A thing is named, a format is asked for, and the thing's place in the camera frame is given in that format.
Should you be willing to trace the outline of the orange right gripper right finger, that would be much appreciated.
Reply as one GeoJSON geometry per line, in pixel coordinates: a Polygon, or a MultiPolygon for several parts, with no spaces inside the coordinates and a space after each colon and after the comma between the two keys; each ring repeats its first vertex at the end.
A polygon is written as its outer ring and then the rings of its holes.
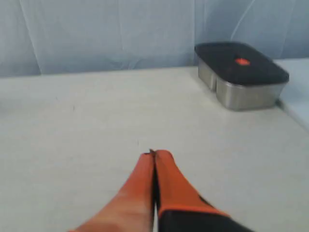
{"type": "Polygon", "coordinates": [[[155,170],[158,231],[250,231],[208,203],[184,177],[169,151],[155,151],[155,170]]]}

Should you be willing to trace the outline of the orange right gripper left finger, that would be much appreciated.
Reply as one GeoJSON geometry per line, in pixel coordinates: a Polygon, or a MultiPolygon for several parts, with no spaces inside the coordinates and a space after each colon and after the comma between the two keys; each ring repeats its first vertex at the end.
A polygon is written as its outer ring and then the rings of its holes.
{"type": "Polygon", "coordinates": [[[155,159],[141,154],[117,194],[74,232],[151,232],[154,223],[155,159]]]}

